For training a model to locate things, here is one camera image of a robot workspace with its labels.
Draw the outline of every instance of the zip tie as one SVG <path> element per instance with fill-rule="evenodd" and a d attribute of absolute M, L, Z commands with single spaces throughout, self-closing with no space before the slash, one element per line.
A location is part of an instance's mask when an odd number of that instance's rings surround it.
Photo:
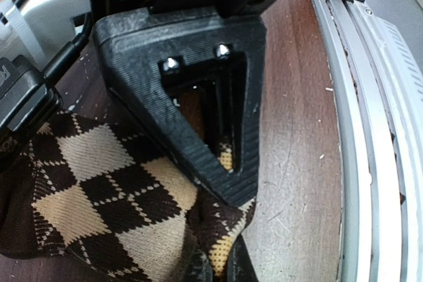
<path fill-rule="evenodd" d="M 3 16 L 6 17 L 13 30 L 15 30 L 19 38 L 22 40 L 22 43 L 28 49 L 35 64 L 40 67 L 46 58 L 44 51 L 31 28 L 29 27 L 29 24 L 22 16 L 19 9 L 15 6 L 13 1 L 0 1 L 0 13 L 3 13 Z"/>

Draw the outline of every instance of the brown wooden surface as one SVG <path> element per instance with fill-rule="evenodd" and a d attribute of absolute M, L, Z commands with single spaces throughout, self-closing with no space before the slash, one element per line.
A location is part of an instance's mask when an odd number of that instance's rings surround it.
<path fill-rule="evenodd" d="M 278 0 L 268 27 L 258 207 L 245 233 L 261 282 L 335 281 L 341 206 L 338 130 L 327 58 L 311 0 Z M 124 116 L 106 97 L 92 47 L 59 85 L 65 107 L 105 122 Z M 77 260 L 0 258 L 0 282 L 105 282 Z"/>

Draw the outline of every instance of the screw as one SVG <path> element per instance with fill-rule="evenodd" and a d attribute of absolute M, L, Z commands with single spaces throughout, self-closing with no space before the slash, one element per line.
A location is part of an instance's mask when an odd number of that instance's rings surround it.
<path fill-rule="evenodd" d="M 173 58 L 168 58 L 165 62 L 163 62 L 163 71 L 171 71 L 173 69 L 177 69 L 179 67 L 179 62 Z"/>
<path fill-rule="evenodd" d="M 225 44 L 219 45 L 216 49 L 216 56 L 219 59 L 227 58 L 230 53 L 229 48 Z"/>

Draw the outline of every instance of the wooden table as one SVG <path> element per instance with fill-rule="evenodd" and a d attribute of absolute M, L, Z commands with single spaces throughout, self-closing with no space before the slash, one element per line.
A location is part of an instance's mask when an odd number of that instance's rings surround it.
<path fill-rule="evenodd" d="M 278 0 L 268 27 L 258 207 L 245 238 L 261 282 L 335 281 L 341 173 L 331 80 L 311 0 Z M 87 47 L 59 84 L 65 107 L 116 123 Z M 105 282 L 69 258 L 0 258 L 0 282 Z"/>

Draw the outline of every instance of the beige diamond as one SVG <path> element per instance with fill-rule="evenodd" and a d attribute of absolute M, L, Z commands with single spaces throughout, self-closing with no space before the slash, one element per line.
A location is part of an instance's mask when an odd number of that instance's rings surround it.
<path fill-rule="evenodd" d="M 79 181 L 134 163 L 107 125 L 73 137 L 58 138 L 61 153 Z"/>
<path fill-rule="evenodd" d="M 66 246 L 81 237 L 110 233 L 79 186 L 44 197 L 32 206 L 55 226 Z"/>
<path fill-rule="evenodd" d="M 142 167 L 165 187 L 181 209 L 187 211 L 196 202 L 196 187 L 183 176 L 169 159 L 152 160 L 142 164 Z"/>
<path fill-rule="evenodd" d="M 156 282 L 179 281 L 195 247 L 183 214 L 116 236 L 134 262 Z"/>

